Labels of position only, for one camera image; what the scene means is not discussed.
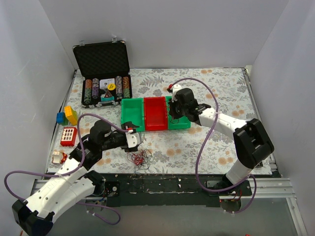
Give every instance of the white wall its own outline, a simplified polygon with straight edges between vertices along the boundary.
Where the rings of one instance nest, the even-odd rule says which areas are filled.
[[[4,188],[12,170],[44,172],[58,111],[73,67],[38,0],[0,0],[0,235],[17,236]],[[34,177],[15,175],[9,185],[22,197]]]
[[[252,89],[290,177],[309,235],[315,235],[315,2],[290,0],[252,68]]]
[[[253,64],[288,0],[40,0],[63,47],[127,41],[131,67]]]

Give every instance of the open case lid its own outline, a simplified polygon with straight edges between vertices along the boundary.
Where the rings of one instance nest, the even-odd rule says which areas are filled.
[[[73,53],[86,78],[112,76],[130,70],[124,41],[77,45],[73,47]]]

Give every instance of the stack of poker chips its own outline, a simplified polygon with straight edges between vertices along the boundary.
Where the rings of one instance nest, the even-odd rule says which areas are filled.
[[[92,96],[92,80],[85,81],[84,103],[90,104]]]
[[[118,99],[123,98],[123,80],[121,76],[117,76],[115,79],[115,84],[116,84],[116,95]]]
[[[130,98],[130,85],[129,85],[128,77],[123,77],[123,90],[124,90],[124,98]]]
[[[92,82],[92,98],[93,99],[98,99],[98,88],[99,88],[99,80],[97,78],[94,78]]]

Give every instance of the table surface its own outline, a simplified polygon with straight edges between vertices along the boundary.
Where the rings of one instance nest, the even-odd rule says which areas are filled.
[[[211,69],[131,69],[133,97],[169,96],[167,87],[180,78],[191,77],[205,82],[214,92],[221,113],[239,119],[256,118],[241,68]],[[94,113],[120,126],[121,106],[107,106],[86,109],[81,107],[83,77],[77,71],[66,105],[70,105],[78,113]],[[183,81],[183,87],[194,92],[199,103],[215,107],[211,94],[204,86],[195,81]],[[97,121],[94,117],[85,117],[80,122],[82,136],[89,133]],[[187,130],[142,132],[143,143],[140,149],[149,149],[153,158],[150,166],[135,170],[135,165],[127,158],[120,148],[103,152],[102,159],[92,169],[99,173],[147,173],[147,174],[194,174],[196,157],[209,128],[192,123]],[[56,128],[52,151],[70,154],[73,147],[62,147],[60,139],[63,126]],[[225,135],[214,131],[208,140],[199,164],[200,174],[225,174],[236,161],[234,142]],[[48,160],[47,172],[56,172],[60,164],[53,164],[51,156]],[[262,168],[255,168],[253,174],[270,175],[268,159],[263,161]]]

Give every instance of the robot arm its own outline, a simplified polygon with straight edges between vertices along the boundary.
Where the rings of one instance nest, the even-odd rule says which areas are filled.
[[[168,101],[168,104],[173,119],[186,116],[198,125],[213,125],[217,114],[215,109],[207,104],[198,104],[191,89],[174,85],[170,86],[168,91],[172,93],[172,100]],[[274,151],[264,126],[257,119],[246,121],[218,114],[215,130],[234,140],[238,158],[222,181],[215,186],[216,189],[238,183]]]
[[[105,188],[101,174],[90,168],[102,158],[102,152],[121,147],[126,152],[137,151],[141,143],[131,122],[122,125],[127,133],[111,130],[111,126],[98,120],[90,134],[82,138],[85,160],[81,168],[70,175],[62,176],[78,167],[82,160],[80,144],[71,152],[70,157],[56,172],[60,177],[51,178],[45,185],[23,202],[17,200],[13,206],[16,222],[30,236],[44,236],[51,230],[53,223],[66,210],[91,194],[100,195]]]

